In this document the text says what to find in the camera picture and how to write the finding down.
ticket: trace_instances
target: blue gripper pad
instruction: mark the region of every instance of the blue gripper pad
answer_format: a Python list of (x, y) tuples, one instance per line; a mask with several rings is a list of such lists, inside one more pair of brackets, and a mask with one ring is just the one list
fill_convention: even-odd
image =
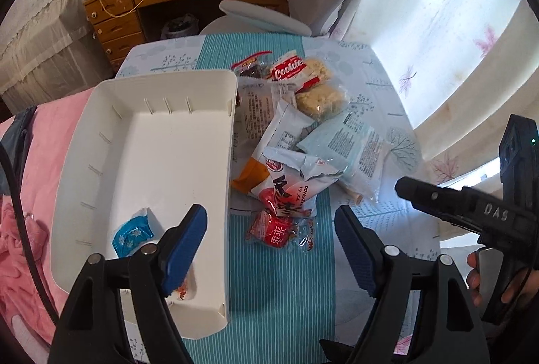
[(161, 259), (165, 261), (160, 265), (165, 273), (161, 290), (166, 296), (182, 285), (207, 227), (206, 209), (199, 204), (193, 204), (180, 225), (167, 230), (172, 231), (173, 236), (160, 253)]
[(335, 211), (335, 233), (359, 287), (376, 297), (385, 283), (384, 244), (371, 229), (364, 228), (349, 206)]

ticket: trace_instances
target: blue snack wrapper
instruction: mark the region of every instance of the blue snack wrapper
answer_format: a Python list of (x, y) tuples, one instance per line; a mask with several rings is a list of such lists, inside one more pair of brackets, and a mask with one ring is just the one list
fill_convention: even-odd
[(153, 237), (154, 233), (148, 224), (148, 212), (142, 209), (114, 234), (112, 247), (119, 258), (125, 258)]

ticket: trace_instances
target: metal screw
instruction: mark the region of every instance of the metal screw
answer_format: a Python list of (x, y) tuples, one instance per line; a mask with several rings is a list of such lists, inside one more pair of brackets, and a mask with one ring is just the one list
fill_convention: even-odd
[(386, 252), (386, 254), (388, 254), (389, 256), (398, 256), (399, 253), (401, 252), (401, 250), (399, 250), (397, 247), (395, 247), (394, 245), (386, 245), (385, 248), (384, 248), (384, 251)]
[(444, 265), (451, 265), (453, 263), (453, 258), (448, 254), (442, 254), (440, 256), (440, 262)]
[(157, 251), (157, 245), (153, 243), (146, 244), (141, 248), (142, 254), (154, 254)]
[(99, 253), (94, 253), (88, 256), (88, 263), (90, 265), (95, 265), (101, 260), (102, 256)]

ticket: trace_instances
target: pink blanket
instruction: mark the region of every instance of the pink blanket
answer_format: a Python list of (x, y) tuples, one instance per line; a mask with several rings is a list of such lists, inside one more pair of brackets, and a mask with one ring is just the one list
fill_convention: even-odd
[[(67, 293), (52, 279), (48, 236), (69, 143), (91, 92), (91, 89), (85, 90), (38, 107), (24, 168), (21, 202), (24, 213), (33, 215), (33, 220), (26, 220), (32, 252), (58, 311), (64, 307)], [(9, 119), (0, 124), (0, 137), (12, 122), (13, 119)], [(50, 344), (55, 327), (41, 304), (24, 261), (10, 201), (9, 197), (4, 197), (0, 224), (0, 313), (8, 325), (14, 315), (20, 314)]]

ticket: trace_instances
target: human hand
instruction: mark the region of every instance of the human hand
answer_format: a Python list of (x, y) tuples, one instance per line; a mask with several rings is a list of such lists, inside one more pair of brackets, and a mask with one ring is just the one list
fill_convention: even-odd
[[(470, 293), (472, 295), (472, 301), (475, 306), (479, 306), (482, 301), (481, 294), (479, 293), (479, 284), (481, 283), (481, 277), (477, 271), (477, 252), (470, 253), (466, 258), (468, 265), (473, 268), (473, 270), (468, 273), (466, 277), (466, 283), (470, 287)], [(521, 285), (524, 277), (526, 276), (527, 269), (524, 268), (520, 270), (516, 276), (513, 278), (507, 289), (504, 291), (501, 297), (502, 303), (509, 303), (515, 293), (518, 291), (519, 286)], [(526, 281), (524, 288), (517, 302), (517, 307), (521, 308), (525, 306), (529, 301), (535, 296), (539, 290), (539, 271), (532, 270), (530, 277)]]

